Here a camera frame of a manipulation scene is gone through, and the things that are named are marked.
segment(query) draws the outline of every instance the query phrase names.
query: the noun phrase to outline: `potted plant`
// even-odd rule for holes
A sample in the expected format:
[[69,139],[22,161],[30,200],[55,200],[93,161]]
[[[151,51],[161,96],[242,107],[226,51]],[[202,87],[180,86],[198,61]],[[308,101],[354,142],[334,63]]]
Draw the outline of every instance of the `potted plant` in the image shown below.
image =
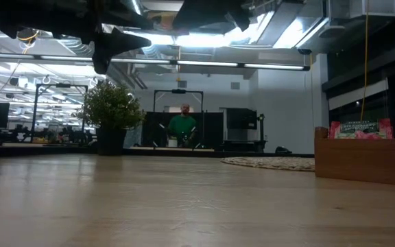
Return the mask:
[[129,89],[109,82],[98,84],[85,95],[79,119],[97,126],[99,155],[121,155],[127,130],[144,120],[144,112]]

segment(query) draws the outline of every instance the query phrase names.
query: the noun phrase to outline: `green shirt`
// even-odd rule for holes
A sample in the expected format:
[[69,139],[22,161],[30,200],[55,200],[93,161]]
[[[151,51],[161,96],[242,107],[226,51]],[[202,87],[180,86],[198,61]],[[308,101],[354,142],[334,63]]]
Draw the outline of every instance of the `green shirt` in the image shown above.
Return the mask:
[[194,127],[196,127],[196,120],[190,116],[178,115],[172,118],[169,123],[170,133],[179,139],[183,138],[184,135],[190,138],[191,131]]

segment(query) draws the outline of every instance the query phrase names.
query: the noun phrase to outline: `snack package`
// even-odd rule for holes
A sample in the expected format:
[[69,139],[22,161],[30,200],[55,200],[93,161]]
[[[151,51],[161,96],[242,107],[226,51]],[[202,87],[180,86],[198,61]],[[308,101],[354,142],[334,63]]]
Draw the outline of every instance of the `snack package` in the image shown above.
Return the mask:
[[333,121],[329,139],[392,139],[390,119],[375,121]]

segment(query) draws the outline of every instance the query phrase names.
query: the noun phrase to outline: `fluorescent light fixture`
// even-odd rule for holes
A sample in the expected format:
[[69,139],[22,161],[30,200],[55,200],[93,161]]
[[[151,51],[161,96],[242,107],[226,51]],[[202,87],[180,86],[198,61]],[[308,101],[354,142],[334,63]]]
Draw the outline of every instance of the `fluorescent light fixture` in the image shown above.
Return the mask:
[[296,47],[300,48],[303,44],[305,44],[309,39],[311,39],[313,37],[313,35],[315,35],[327,23],[328,23],[328,18],[325,18],[324,20],[322,20],[322,22],[317,27],[315,27],[314,30],[309,32],[309,34],[307,34],[298,44],[296,44]]
[[34,56],[23,54],[0,54],[0,58],[33,59]]
[[[12,106],[34,106],[34,102],[8,102]],[[61,106],[68,108],[81,108],[81,104],[63,104],[63,103],[38,103],[38,106]]]
[[302,23],[295,19],[289,27],[281,34],[280,38],[272,48],[290,49],[294,47],[303,37]]
[[286,70],[303,70],[303,66],[294,65],[277,65],[277,64],[245,64],[245,68],[251,69],[286,69]]
[[168,60],[152,60],[152,59],[137,59],[137,58],[113,58],[111,62],[129,62],[136,64],[170,64]]
[[41,56],[44,60],[64,60],[64,61],[77,61],[77,62],[92,62],[91,58],[83,58],[76,56]]
[[153,45],[172,45],[174,44],[173,37],[162,34],[147,34],[141,32],[124,31],[125,34],[135,35],[141,38],[146,38],[152,42]]
[[140,7],[138,6],[138,3],[136,2],[136,0],[132,0],[132,3],[134,5],[135,12],[141,15],[141,10],[140,10]]
[[201,62],[201,61],[178,61],[178,65],[202,65],[217,67],[237,67],[236,62]]
[[38,113],[52,113],[53,111],[52,111],[52,110],[49,110],[49,109],[38,108],[38,109],[36,110],[36,112],[38,112]]
[[63,95],[52,95],[52,97],[56,98],[56,99],[60,99],[60,100],[66,100],[67,98]]
[[176,44],[182,47],[224,47],[230,44],[222,34],[195,34],[179,36]]
[[251,36],[250,39],[250,44],[255,43],[259,40],[259,38],[261,37],[261,35],[263,34],[263,32],[265,31],[266,27],[269,25],[269,22],[271,21],[272,17],[274,16],[275,12],[271,11],[268,12],[265,17],[261,20],[257,18],[257,20],[259,21],[259,27],[257,28],[257,31]]

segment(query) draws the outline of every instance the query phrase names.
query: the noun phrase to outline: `man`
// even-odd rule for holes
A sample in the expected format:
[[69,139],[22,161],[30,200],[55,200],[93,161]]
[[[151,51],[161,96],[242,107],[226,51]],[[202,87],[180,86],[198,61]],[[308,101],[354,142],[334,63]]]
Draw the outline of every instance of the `man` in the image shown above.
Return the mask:
[[189,115],[190,105],[181,106],[181,115],[170,120],[169,133],[178,140],[178,147],[189,148],[195,136],[196,120]]

